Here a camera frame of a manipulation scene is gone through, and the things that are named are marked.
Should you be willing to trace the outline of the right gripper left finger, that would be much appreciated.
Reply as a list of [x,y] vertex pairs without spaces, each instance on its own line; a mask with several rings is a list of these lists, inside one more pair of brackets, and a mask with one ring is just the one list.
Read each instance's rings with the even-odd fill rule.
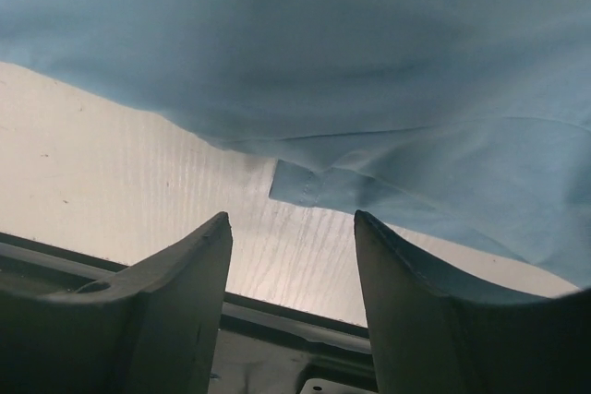
[[206,392],[232,245],[226,213],[117,272],[2,244],[2,391]]

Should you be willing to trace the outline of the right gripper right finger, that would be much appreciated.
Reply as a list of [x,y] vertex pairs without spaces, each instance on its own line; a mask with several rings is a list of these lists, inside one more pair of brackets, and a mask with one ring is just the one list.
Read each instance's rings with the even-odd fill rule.
[[365,211],[356,257],[382,393],[586,393],[590,293],[557,298],[484,281]]

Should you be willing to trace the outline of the light blue t-shirt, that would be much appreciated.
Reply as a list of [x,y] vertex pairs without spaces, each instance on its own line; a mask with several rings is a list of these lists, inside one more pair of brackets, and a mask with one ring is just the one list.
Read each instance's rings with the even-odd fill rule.
[[590,285],[590,0],[1,0],[1,58]]

